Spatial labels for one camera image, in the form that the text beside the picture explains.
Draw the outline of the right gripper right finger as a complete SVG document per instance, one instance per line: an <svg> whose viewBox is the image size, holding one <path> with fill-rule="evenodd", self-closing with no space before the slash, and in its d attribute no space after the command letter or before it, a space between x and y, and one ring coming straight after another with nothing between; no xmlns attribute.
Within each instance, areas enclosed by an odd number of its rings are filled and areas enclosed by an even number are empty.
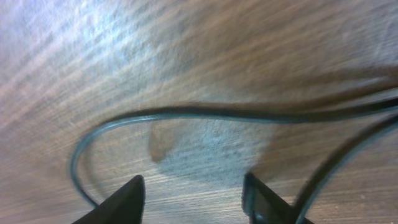
<svg viewBox="0 0 398 224"><path fill-rule="evenodd" d="M291 206L253 173L244 176L242 206L253 224L313 224L306 214L314 202L314 180L303 188L296 204Z"/></svg>

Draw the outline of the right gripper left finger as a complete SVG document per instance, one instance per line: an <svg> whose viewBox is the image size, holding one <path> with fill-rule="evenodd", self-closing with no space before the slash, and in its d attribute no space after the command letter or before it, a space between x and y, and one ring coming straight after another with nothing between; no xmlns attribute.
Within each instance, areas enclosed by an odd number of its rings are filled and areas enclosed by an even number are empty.
<svg viewBox="0 0 398 224"><path fill-rule="evenodd" d="M144 178L137 175L73 224L141 224L145 197Z"/></svg>

